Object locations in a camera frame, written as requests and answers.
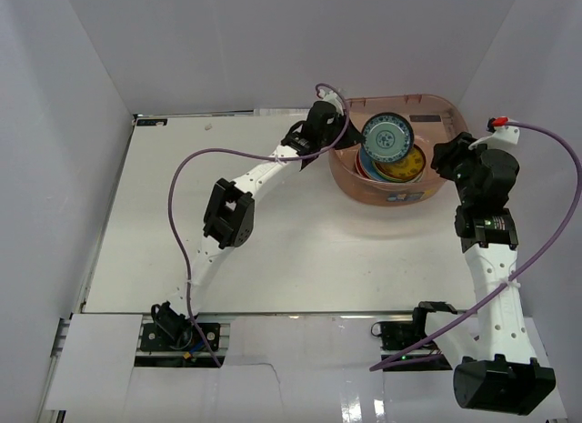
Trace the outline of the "light blue plate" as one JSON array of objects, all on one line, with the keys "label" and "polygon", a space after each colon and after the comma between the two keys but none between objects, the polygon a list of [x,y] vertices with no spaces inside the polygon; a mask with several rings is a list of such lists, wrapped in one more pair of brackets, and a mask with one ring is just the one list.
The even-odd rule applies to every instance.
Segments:
[{"label": "light blue plate", "polygon": [[358,152],[359,164],[366,176],[374,181],[386,183],[387,180],[381,176],[373,165],[373,160],[363,147]]}]

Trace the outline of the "red and teal plate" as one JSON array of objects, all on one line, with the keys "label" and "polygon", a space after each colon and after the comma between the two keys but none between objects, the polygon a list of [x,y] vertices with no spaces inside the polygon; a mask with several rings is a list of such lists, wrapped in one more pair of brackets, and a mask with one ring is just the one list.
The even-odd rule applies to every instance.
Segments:
[{"label": "red and teal plate", "polygon": [[355,156],[355,170],[357,172],[357,174],[359,176],[361,176],[364,179],[370,179],[369,175],[367,174],[366,170],[361,166],[361,161],[360,161],[360,152],[356,153]]}]

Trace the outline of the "yellow and brown patterned plate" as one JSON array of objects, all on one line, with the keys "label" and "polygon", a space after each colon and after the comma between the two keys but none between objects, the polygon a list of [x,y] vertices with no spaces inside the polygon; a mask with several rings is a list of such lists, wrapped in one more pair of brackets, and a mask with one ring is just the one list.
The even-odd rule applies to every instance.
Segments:
[{"label": "yellow and brown patterned plate", "polygon": [[395,163],[373,161],[372,164],[377,173],[389,182],[415,182],[424,173],[426,155],[419,146],[413,146],[403,159]]}]

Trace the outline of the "teal blue patterned plate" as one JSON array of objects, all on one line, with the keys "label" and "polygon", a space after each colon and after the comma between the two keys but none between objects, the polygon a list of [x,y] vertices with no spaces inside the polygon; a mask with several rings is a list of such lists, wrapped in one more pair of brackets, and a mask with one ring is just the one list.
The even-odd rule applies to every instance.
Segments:
[{"label": "teal blue patterned plate", "polygon": [[380,113],[370,117],[363,129],[363,148],[371,159],[380,163],[396,163],[405,158],[414,146],[413,127],[401,115]]}]

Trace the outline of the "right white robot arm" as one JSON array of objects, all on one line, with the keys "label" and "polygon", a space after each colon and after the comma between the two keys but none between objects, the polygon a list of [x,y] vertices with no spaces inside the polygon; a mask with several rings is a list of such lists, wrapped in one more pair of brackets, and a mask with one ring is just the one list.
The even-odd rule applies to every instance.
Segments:
[{"label": "right white robot arm", "polygon": [[461,408],[527,416],[554,390],[556,376],[537,360],[513,276],[518,238],[507,201],[519,164],[463,132],[435,145],[431,167],[459,196],[455,230],[477,298],[478,337],[461,326],[444,334],[438,320],[423,317],[410,327],[411,339],[443,351]]}]

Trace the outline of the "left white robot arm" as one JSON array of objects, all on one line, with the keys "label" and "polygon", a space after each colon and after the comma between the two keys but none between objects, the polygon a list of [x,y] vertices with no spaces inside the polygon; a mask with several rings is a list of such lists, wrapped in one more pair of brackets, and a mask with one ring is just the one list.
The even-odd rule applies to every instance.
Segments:
[{"label": "left white robot arm", "polygon": [[[299,173],[328,151],[362,141],[349,131],[349,103],[340,95],[327,95],[316,101],[307,118],[290,127],[270,156],[252,155],[225,148],[198,150],[176,169],[167,199],[168,222],[186,262],[185,314],[193,326],[207,290],[218,269],[232,251],[250,238],[258,203],[275,187]],[[211,153],[241,156],[260,163],[233,180],[218,179],[203,216],[202,237],[194,258],[187,254],[176,229],[174,193],[177,180],[194,158]]]}]

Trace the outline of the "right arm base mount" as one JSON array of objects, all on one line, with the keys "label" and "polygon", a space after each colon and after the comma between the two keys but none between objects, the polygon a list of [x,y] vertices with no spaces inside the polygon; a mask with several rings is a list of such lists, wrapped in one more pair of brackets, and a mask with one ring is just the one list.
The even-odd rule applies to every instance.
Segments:
[{"label": "right arm base mount", "polygon": [[[371,326],[370,333],[372,337],[379,338],[381,341],[381,358],[387,358],[424,337],[422,333],[416,331],[416,327],[411,321],[377,321]],[[450,368],[446,358],[434,342],[425,344],[402,356],[401,360],[428,358],[435,355],[439,355],[439,359],[427,361],[427,364]]]}]

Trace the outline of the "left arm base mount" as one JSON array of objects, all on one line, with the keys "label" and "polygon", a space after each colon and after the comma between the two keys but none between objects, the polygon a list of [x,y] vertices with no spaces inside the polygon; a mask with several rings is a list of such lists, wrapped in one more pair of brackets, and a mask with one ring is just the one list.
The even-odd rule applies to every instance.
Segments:
[{"label": "left arm base mount", "polygon": [[[200,323],[199,326],[206,336],[213,351],[219,349],[221,326],[219,323]],[[197,330],[189,326],[185,332],[179,332],[177,337],[171,337],[155,323],[143,325],[142,336],[138,349],[142,352],[170,352],[185,353],[187,350],[207,351],[203,339]]]}]

